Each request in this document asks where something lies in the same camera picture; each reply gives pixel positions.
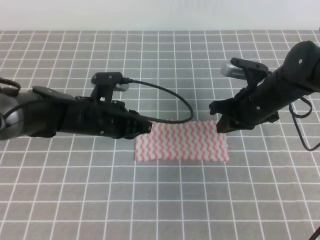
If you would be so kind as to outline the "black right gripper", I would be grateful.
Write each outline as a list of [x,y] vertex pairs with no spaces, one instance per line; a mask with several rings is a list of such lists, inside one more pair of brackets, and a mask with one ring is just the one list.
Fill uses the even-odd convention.
[[209,105],[210,115],[222,114],[216,124],[219,134],[238,130],[253,130],[262,123],[279,120],[278,110],[270,96],[258,91],[242,98],[215,100]]

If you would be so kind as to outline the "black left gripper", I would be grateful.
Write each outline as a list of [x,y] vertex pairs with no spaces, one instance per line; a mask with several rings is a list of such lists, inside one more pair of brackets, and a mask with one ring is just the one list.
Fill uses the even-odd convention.
[[94,103],[92,99],[82,99],[80,103],[66,107],[59,123],[61,133],[88,136],[103,136],[113,139],[134,139],[141,134],[149,134],[152,122],[135,116],[127,110],[125,103],[112,101]]

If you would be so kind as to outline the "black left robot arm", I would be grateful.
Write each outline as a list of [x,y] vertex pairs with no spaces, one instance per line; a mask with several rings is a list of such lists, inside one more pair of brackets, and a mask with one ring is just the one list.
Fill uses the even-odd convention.
[[44,86],[21,92],[19,83],[1,78],[0,138],[52,138],[57,133],[134,139],[148,134],[152,123],[125,104],[113,101],[113,92],[128,79],[119,72],[98,72],[89,97],[72,96]]

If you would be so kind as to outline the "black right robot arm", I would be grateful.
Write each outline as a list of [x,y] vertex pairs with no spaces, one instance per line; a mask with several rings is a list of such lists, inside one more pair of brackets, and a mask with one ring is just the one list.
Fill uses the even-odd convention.
[[320,48],[310,40],[294,45],[283,64],[271,72],[259,62],[233,57],[220,70],[227,78],[244,80],[247,86],[234,97],[215,100],[211,115],[221,114],[218,133],[253,130],[279,120],[278,111],[320,90]]

